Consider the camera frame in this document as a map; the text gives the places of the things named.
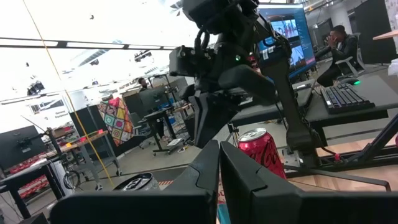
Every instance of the gray floor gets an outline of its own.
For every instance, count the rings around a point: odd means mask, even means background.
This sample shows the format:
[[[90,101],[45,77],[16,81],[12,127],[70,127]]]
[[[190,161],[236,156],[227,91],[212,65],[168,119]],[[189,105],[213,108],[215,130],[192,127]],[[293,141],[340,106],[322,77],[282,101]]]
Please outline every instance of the gray floor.
[[[323,64],[318,70],[320,73],[327,69],[328,64]],[[378,75],[380,76],[394,91],[398,93],[398,78],[397,77],[388,77],[387,76],[387,69],[382,69],[383,67],[377,67],[377,66],[369,66],[369,68],[372,72],[369,74],[369,76],[373,75]],[[360,123],[355,123],[355,124],[344,124],[344,125],[337,125],[337,126],[330,126],[325,128],[325,134],[326,137],[329,139],[328,144],[340,144],[344,142],[351,142],[351,141],[357,141],[361,139],[368,139],[368,138],[374,138],[379,131],[374,131],[375,129],[381,129],[383,128],[389,121],[390,119],[395,116],[398,113],[398,109],[395,110],[389,110],[389,117],[386,119],[379,119],[379,120],[374,120],[374,121],[364,121]],[[285,141],[285,128],[281,124],[275,124],[275,123],[256,123],[256,124],[250,124],[246,126],[241,126],[239,127],[240,133],[243,133],[245,131],[249,131],[254,128],[266,128],[274,137],[275,143],[277,147],[282,147],[286,145]],[[348,137],[343,137],[343,135],[347,134],[353,134],[353,133],[358,133],[358,132],[363,132],[363,131],[372,131],[370,133],[366,134],[359,134],[359,135],[353,135],[353,136],[348,136]],[[224,127],[216,136],[215,139],[219,141],[224,141],[229,135],[228,129]],[[151,169],[160,169],[164,167],[170,167],[170,166],[179,166],[179,165],[184,165],[190,163],[194,158],[198,155],[200,152],[200,149],[196,147],[189,147],[188,149],[185,150],[185,152],[177,153],[174,152],[171,155],[167,155],[164,153],[158,153],[157,156],[152,155],[152,150],[156,149],[157,146],[151,145],[147,146],[145,149],[139,149],[135,148],[133,149],[130,153],[124,155],[122,158],[119,159],[119,162],[121,164],[121,168],[123,170],[124,174],[131,174],[131,175],[125,175],[122,177],[112,177],[113,185],[118,185],[122,181],[130,178],[133,176],[133,173],[136,172],[142,172],[145,170],[151,170]],[[116,173],[116,168],[114,165],[111,165],[108,167],[108,172],[110,176],[115,176]],[[104,171],[101,171],[99,173],[99,176],[103,179],[101,179],[101,183],[104,187],[103,190],[112,190],[113,185],[111,182],[106,178],[106,174]],[[81,188],[84,191],[94,191],[95,189],[95,182],[90,181],[90,182],[84,182],[81,185]],[[10,204],[14,205],[10,198],[9,194],[4,193],[1,194],[4,199]],[[0,208],[3,210],[4,214],[7,215],[6,218],[6,223],[15,223],[18,222],[18,218],[16,216],[16,213],[13,211],[10,206],[8,206],[6,203],[4,203],[3,198],[0,198]],[[51,191],[49,191],[47,194],[42,194],[41,197],[39,197],[37,200],[32,202],[29,206],[28,209],[30,210],[31,213],[37,213],[37,212],[45,212],[45,214],[48,214],[48,209],[47,206],[50,205],[55,201],[55,197]]]

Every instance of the mouse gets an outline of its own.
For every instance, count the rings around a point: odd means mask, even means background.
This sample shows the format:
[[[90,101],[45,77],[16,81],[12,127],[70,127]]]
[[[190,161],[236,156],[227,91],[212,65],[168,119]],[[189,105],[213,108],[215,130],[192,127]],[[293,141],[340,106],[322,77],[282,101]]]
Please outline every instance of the mouse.
[[[361,81],[359,81],[357,78],[351,78],[351,77],[340,80],[340,84],[345,84],[345,83],[348,83],[350,85],[357,85],[361,83]]]

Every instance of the office chair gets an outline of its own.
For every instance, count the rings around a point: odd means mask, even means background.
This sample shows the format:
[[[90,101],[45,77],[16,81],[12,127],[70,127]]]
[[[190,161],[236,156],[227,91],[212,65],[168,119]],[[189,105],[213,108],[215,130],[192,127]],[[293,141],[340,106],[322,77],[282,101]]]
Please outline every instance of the office chair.
[[[148,139],[148,137],[150,137],[152,134],[152,131],[150,130],[148,123],[140,123],[141,119],[137,113],[131,113],[131,114],[129,114],[129,117],[130,117],[131,123],[133,125],[134,135],[145,136]],[[144,143],[145,143],[145,141],[142,141],[140,143],[140,145],[138,145],[138,147],[140,149],[144,149],[144,146],[143,146]],[[151,145],[151,144],[155,144],[155,143],[152,141],[148,141],[148,145]]]
[[[355,69],[353,67],[353,65],[349,62],[353,58],[352,56],[348,57],[348,58],[346,58],[344,60],[339,60],[339,61],[336,62],[336,65],[339,66],[339,64],[346,63],[347,66],[349,67],[349,69],[351,70],[351,73],[347,74],[347,75],[342,75],[341,77],[338,77],[337,80],[341,80],[341,79],[348,78],[348,77],[355,77],[356,78],[356,77],[359,76],[359,74],[361,74],[363,72],[367,72],[365,64],[362,61],[361,49],[359,48],[359,36],[361,35],[361,33],[355,33],[353,35],[358,40],[358,47],[357,47],[357,50],[356,50],[356,58],[357,58],[357,63],[362,67],[362,70]]]

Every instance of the wheel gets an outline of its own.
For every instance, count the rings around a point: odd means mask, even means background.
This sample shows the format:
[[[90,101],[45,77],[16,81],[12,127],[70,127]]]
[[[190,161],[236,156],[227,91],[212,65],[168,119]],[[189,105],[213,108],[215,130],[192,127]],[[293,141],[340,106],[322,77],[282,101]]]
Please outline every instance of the wheel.
[[[97,184],[97,186],[95,187],[96,191],[102,190],[102,185],[101,184]]]
[[[117,176],[121,176],[121,175],[122,175],[122,171],[121,171],[120,169],[118,169],[118,170],[116,171],[116,175],[117,175]]]

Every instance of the screen display image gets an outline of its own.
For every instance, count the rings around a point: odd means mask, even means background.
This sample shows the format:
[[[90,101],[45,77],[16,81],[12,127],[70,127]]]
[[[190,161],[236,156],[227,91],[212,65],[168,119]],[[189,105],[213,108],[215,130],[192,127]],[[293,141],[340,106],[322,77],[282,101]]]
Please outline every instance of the screen display image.
[[[276,32],[289,40],[292,48],[289,78],[315,66],[310,33],[301,4],[260,4],[258,10],[265,19],[271,22],[271,26]],[[267,44],[272,44],[274,40],[269,37],[264,41]],[[258,46],[260,55],[263,50],[267,50],[267,46],[263,42],[260,42]]]

